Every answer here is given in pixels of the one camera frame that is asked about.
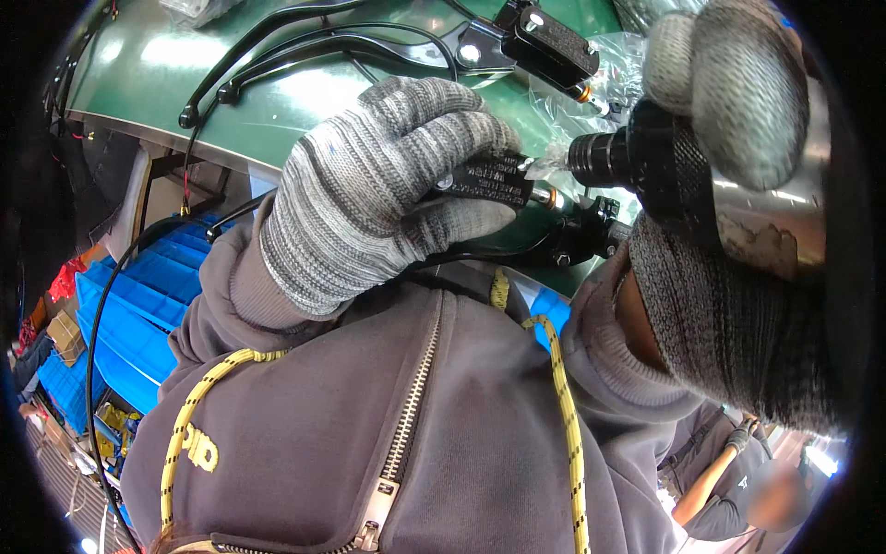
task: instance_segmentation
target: person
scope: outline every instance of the person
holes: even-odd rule
[[[519,150],[473,90],[406,77],[295,144],[252,226],[213,245],[169,336],[178,366],[121,477],[143,542],[670,552],[657,466],[702,395],[820,433],[843,424],[820,299],[645,215],[580,287],[553,361],[515,315],[516,287],[501,310],[498,277],[407,271],[514,219],[420,199],[477,154]]]
[[[804,495],[788,478],[767,480],[754,502],[744,498],[773,454],[758,420],[735,412],[704,402],[677,422],[673,444],[658,466],[660,482],[677,501],[671,514],[694,539],[725,541],[746,533],[750,519],[757,528],[783,529],[801,512],[797,503]]]

